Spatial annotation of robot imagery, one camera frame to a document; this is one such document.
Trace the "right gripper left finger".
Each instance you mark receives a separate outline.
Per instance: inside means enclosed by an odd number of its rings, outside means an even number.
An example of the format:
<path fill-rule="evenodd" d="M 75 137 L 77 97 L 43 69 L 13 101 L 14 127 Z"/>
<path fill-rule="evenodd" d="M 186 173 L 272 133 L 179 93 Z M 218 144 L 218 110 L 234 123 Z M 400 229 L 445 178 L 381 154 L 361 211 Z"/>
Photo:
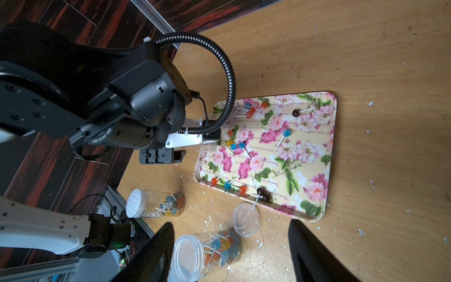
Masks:
<path fill-rule="evenodd" d="M 112 281 L 166 282 L 174 245 L 174 227 L 172 223 L 167 222 Z"/>

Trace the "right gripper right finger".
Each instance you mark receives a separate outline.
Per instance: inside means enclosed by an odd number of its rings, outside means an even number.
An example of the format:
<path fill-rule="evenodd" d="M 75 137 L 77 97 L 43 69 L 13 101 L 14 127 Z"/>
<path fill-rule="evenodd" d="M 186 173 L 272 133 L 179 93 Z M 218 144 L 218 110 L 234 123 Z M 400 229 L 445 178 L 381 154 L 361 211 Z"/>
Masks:
<path fill-rule="evenodd" d="M 358 281 L 302 221 L 291 220 L 288 240 L 298 282 Z"/>

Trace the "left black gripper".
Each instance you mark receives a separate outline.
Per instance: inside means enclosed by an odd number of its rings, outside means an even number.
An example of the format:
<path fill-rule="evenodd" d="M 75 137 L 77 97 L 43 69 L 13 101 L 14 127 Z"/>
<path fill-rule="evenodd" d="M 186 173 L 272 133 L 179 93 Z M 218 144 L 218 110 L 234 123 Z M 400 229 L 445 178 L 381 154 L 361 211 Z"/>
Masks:
<path fill-rule="evenodd" d="M 174 150 L 173 148 L 163 149 L 142 149 L 139 153 L 139 163 L 141 165 L 169 165 L 181 163 L 186 155 L 185 150 Z"/>

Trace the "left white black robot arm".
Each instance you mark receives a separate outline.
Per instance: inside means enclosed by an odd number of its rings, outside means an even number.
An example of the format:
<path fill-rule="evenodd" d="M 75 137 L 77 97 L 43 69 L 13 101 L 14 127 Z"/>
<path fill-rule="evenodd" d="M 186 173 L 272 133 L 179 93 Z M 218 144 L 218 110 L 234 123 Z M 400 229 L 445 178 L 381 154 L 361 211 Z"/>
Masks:
<path fill-rule="evenodd" d="M 193 99 L 176 67 L 161 54 L 173 43 L 198 43 L 225 66 L 229 102 L 236 97 L 230 60 L 196 34 L 165 34 L 138 47 L 93 48 L 37 23 L 1 28 L 1 140 L 34 132 L 85 145 L 162 149 L 185 126 Z M 128 245 L 129 223 L 99 214 L 71 215 L 1 197 L 1 246 L 98 257 Z"/>

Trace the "middle clear candy jar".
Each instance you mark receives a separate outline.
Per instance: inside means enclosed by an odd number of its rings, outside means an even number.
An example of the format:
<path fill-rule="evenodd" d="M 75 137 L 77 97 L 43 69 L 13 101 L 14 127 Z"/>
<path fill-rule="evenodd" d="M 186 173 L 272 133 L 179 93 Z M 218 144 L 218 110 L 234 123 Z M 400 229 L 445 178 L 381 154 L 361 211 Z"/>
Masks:
<path fill-rule="evenodd" d="M 233 228 L 179 237 L 167 280 L 197 282 L 238 262 L 242 252 L 242 239 Z"/>

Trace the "jar with white lid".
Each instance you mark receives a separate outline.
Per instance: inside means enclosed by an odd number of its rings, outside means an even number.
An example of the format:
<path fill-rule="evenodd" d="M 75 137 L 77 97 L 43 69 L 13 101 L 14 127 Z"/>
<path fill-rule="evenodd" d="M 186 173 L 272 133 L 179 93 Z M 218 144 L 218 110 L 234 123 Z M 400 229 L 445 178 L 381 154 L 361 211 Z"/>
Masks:
<path fill-rule="evenodd" d="M 132 218 L 179 217 L 186 200 L 181 193 L 133 190 L 126 201 L 126 216 Z"/>

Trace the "floral pattern tray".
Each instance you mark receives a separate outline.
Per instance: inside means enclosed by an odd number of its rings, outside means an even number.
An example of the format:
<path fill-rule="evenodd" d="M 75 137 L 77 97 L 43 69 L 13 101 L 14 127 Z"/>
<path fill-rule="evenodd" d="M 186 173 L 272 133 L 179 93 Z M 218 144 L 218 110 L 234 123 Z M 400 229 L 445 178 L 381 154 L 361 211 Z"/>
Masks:
<path fill-rule="evenodd" d="M 311 114 L 292 116 L 315 106 Z M 222 138 L 201 147 L 195 181 L 248 202 L 263 187 L 271 200 L 258 205 L 316 222 L 328 205 L 337 108 L 327 91 L 236 100 Z M 275 151 L 286 129 L 291 135 Z"/>

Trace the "teal lollipop on tray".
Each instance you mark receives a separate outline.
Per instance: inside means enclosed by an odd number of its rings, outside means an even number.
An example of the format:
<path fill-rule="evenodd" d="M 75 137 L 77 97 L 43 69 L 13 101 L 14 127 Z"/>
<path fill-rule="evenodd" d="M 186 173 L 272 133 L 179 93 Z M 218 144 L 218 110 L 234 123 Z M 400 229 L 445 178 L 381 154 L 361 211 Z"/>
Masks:
<path fill-rule="evenodd" d="M 278 144 L 277 144 L 277 146 L 276 146 L 276 148 L 275 148 L 275 151 L 278 150 L 278 148 L 279 148 L 280 145 L 282 144 L 283 140 L 284 140 L 285 138 L 289 137 L 290 135 L 291 135 L 291 130 L 289 130 L 289 129 L 283 130 L 283 132 L 282 132 L 282 138 L 281 138 L 281 140 L 278 142 Z"/>

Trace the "brown lollipop on tray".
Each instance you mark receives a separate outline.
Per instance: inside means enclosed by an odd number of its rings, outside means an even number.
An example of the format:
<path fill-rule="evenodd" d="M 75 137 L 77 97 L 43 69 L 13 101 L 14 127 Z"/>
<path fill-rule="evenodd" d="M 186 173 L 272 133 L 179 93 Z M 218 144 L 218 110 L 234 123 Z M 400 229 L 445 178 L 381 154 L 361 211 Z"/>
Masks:
<path fill-rule="evenodd" d="M 311 113 L 313 113 L 316 109 L 317 109 L 316 106 L 315 106 L 315 107 L 310 107 L 310 108 L 307 108 L 307 109 L 303 109 L 303 110 L 300 110 L 300 109 L 294 109 L 294 110 L 292 111 L 292 116 L 295 117 L 295 118 L 298 118 L 298 117 L 300 117 L 302 114 L 311 114 Z"/>

